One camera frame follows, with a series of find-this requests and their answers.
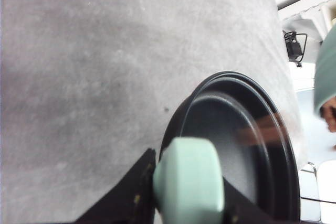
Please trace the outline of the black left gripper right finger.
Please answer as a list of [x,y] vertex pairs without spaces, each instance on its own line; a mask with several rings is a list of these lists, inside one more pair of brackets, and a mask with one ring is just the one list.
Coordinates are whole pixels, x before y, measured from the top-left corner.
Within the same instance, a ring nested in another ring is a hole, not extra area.
[[276,223],[226,179],[223,179],[225,207],[222,223]]

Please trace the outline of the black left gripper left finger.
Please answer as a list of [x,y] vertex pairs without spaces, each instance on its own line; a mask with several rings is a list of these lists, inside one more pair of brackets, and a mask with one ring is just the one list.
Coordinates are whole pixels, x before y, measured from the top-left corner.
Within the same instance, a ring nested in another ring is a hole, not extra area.
[[156,152],[147,149],[122,179],[75,223],[154,223]]

